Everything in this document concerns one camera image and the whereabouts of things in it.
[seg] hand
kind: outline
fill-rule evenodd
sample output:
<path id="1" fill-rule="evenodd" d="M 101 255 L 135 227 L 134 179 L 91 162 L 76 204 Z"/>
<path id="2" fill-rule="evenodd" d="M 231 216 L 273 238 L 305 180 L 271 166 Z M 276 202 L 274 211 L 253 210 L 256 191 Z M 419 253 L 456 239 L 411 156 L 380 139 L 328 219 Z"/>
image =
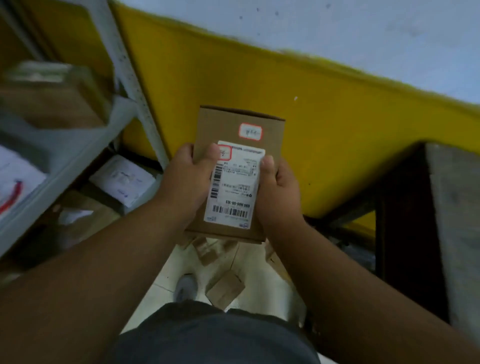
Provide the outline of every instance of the hand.
<path id="1" fill-rule="evenodd" d="M 277 174 L 273 157 L 262 159 L 256 212 L 267 234 L 272 229 L 304 221 L 299 183 L 284 159 L 280 159 Z"/>
<path id="2" fill-rule="evenodd" d="M 211 144 L 203 159 L 193 163 L 193 145 L 182 145 L 170 161 L 162 183 L 153 199 L 168 207 L 170 216 L 183 227 L 195 217 L 195 213 L 208 196 L 210 177 L 220 159 L 217 144 Z"/>

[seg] shoe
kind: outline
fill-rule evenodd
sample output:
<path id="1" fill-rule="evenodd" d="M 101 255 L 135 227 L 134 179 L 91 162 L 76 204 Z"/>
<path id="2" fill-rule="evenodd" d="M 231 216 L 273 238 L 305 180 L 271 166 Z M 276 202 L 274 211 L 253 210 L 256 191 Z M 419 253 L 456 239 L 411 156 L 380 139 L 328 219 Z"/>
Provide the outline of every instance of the shoe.
<path id="1" fill-rule="evenodd" d="M 197 298 L 198 284 L 193 274 L 184 274 L 177 282 L 177 287 L 173 293 L 173 302 L 180 303 L 186 300 L 195 300 Z"/>

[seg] barcode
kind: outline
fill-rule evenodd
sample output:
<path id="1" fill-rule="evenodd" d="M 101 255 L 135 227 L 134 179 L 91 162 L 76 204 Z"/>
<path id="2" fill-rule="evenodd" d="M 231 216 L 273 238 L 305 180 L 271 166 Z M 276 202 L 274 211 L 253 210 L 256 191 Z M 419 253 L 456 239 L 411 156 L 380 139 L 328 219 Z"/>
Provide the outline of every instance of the barcode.
<path id="1" fill-rule="evenodd" d="M 217 163 L 217 165 L 215 166 L 215 171 L 213 172 L 212 190 L 210 191 L 211 198 L 218 197 L 218 189 L 220 188 L 220 179 L 222 178 L 222 169 L 223 169 L 223 164 Z"/>
<path id="2" fill-rule="evenodd" d="M 218 205 L 213 205 L 213 212 L 219 212 L 220 214 L 238 216 L 239 218 L 247 218 L 248 211 L 240 210 L 233 207 L 223 207 Z"/>

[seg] person's right arm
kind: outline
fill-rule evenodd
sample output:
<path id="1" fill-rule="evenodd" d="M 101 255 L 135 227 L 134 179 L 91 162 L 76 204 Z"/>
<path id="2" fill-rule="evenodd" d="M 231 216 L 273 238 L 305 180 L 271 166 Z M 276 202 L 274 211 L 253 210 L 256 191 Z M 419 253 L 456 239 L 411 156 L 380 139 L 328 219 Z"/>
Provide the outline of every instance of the person's right arm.
<path id="1" fill-rule="evenodd" d="M 462 334 L 350 259 L 303 219 L 293 172 L 262 161 L 256 211 L 339 363 L 480 363 Z"/>

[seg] yellow and white wall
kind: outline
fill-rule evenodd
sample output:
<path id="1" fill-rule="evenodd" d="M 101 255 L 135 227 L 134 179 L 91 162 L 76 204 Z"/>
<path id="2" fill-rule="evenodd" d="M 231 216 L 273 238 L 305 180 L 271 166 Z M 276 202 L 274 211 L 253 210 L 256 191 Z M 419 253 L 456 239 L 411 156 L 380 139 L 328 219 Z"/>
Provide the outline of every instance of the yellow and white wall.
<path id="1" fill-rule="evenodd" d="M 18 1 L 60 61 L 112 76 L 83 9 Z M 454 10 L 450 1 L 437 1 L 428 22 L 431 9 L 413 1 L 123 2 L 112 9 L 167 152 L 194 141 L 200 104 L 285 118 L 282 153 L 300 181 L 306 215 L 320 217 L 347 200 L 415 142 L 480 153 L 480 112 L 473 105 L 480 73 L 469 58 L 480 47 L 465 46 L 480 42 L 468 28 L 474 18 L 466 4 L 475 2 Z M 409 19 L 411 6 L 418 19 Z M 440 27 L 449 12 L 464 16 L 456 23 L 463 33 Z M 154 158 L 139 122 L 126 129 L 124 142 Z"/>

